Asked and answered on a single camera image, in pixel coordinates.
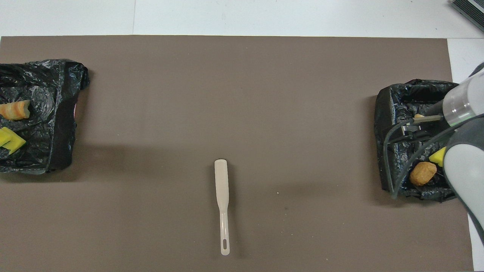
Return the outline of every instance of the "black cable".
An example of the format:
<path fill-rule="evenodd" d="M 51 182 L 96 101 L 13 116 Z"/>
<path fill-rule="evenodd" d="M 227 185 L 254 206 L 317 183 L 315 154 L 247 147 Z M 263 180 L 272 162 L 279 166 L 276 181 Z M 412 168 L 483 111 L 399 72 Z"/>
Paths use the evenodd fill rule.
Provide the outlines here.
<path fill-rule="evenodd" d="M 444 135 L 446 135 L 447 133 L 461 127 L 462 125 L 468 123 L 469 121 L 471 120 L 474 120 L 474 119 L 477 119 L 477 118 L 482 118 L 484 117 L 484 114 L 480 114 L 478 116 L 474 116 L 472 118 L 469 118 L 465 121 L 462 121 L 460 122 L 459 124 L 455 125 L 455 126 L 452 126 L 452 127 L 449 127 L 447 129 L 445 129 L 444 131 L 440 132 L 439 134 L 435 135 L 434 137 L 430 138 L 430 140 L 428 140 L 425 144 L 423 144 L 411 157 L 410 159 L 407 161 L 407 163 L 405 164 L 405 166 L 403 167 L 403 171 L 398 175 L 397 179 L 396 179 L 396 183 L 395 183 L 395 187 L 396 187 L 396 190 L 393 190 L 393 194 L 392 194 L 392 198 L 393 199 L 396 199 L 398 197 L 398 192 L 400 191 L 400 187 L 402 186 L 403 184 L 403 179 L 405 178 L 405 176 L 408 174 L 408 169 L 412 166 L 413 164 L 413 161 L 417 159 L 418 156 L 420 156 L 423 151 L 429 147 L 430 145 L 434 144 L 435 142 L 437 142 L 438 140 L 440 140 L 440 138 L 442 138 Z M 386 168 L 386 170 L 388 171 L 387 172 L 387 177 L 390 176 L 390 169 L 389 167 Z"/>
<path fill-rule="evenodd" d="M 385 174 L 387 175 L 388 188 L 389 188 L 391 193 L 394 192 L 394 188 L 393 188 L 392 176 L 390 174 L 390 163 L 388 162 L 388 142 L 390 141 L 390 136 L 392 136 L 392 134 L 397 129 L 399 129 L 400 127 L 402 127 L 406 124 L 413 123 L 413 122 L 414 122 L 413 119 L 407 119 L 405 121 L 401 121 L 398 124 L 394 125 L 388 131 L 388 133 L 385 136 L 385 140 L 383 141 L 383 164 L 385 166 Z"/>

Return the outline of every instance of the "black container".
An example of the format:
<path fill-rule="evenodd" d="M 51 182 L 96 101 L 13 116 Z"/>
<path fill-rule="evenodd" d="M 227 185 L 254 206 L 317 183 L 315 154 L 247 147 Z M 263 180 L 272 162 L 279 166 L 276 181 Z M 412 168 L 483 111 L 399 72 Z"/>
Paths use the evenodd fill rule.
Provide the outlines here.
<path fill-rule="evenodd" d="M 28 119 L 0 117 L 1 127 L 26 140 L 11 155 L 0 148 L 0 172 L 41 174 L 68 167 L 76 139 L 74 108 L 88 84 L 88 69 L 72 60 L 0 64 L 0 104 L 30 100 Z"/>
<path fill-rule="evenodd" d="M 378 167 L 381 188 L 389 191 L 383 164 L 383 141 L 389 128 L 394 124 L 413 118 L 416 114 L 427 115 L 427 110 L 441 101 L 445 94 L 458 84 L 447 81 L 415 79 L 404 84 L 394 84 L 382 89 L 375 104 L 374 131 L 377 142 Z M 445 180 L 443 169 L 437 166 L 437 174 L 424 186 L 414 186 L 408 176 L 413 167 L 446 145 L 448 138 L 441 139 L 425 149 L 412 163 L 410 169 L 402 169 L 412 154 L 423 144 L 421 141 L 399 142 L 388 145 L 388 157 L 392 180 L 403 171 L 405 179 L 399 190 L 403 196 L 414 196 L 425 200 L 443 202 L 455 198 L 455 194 Z"/>

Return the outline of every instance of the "yellow object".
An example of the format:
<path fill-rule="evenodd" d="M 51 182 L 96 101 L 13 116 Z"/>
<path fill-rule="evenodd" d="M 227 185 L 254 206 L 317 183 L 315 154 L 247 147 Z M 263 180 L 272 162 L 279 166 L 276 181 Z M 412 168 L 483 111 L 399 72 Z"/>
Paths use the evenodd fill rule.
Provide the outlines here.
<path fill-rule="evenodd" d="M 0 146 L 6 144 L 11 139 L 12 139 L 12 135 L 10 135 L 10 133 L 5 132 L 5 131 L 0 129 Z"/>
<path fill-rule="evenodd" d="M 430 155 L 430 157 L 428 157 L 428 160 L 435 163 L 435 164 L 438 164 L 440 167 L 443 167 L 444 166 L 445 149 L 446 149 L 446 147 L 441 148 L 439 151 Z"/>
<path fill-rule="evenodd" d="M 5 133 L 8 133 L 12 137 L 9 142 L 2 145 L 2 147 L 10 150 L 10 152 L 8 152 L 9 155 L 17 151 L 17 149 L 25 144 L 25 140 L 9 128 L 2 127 L 1 130 Z"/>

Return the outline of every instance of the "white table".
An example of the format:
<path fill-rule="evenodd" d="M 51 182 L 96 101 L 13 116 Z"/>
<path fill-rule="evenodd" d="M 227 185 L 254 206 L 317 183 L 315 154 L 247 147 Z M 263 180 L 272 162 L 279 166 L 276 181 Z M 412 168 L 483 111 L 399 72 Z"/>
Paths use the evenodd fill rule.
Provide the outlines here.
<path fill-rule="evenodd" d="M 0 1 L 0 38 L 132 34 L 446 38 L 454 82 L 484 61 L 484 32 L 447 0 Z M 469 223 L 474 269 L 484 271 Z"/>

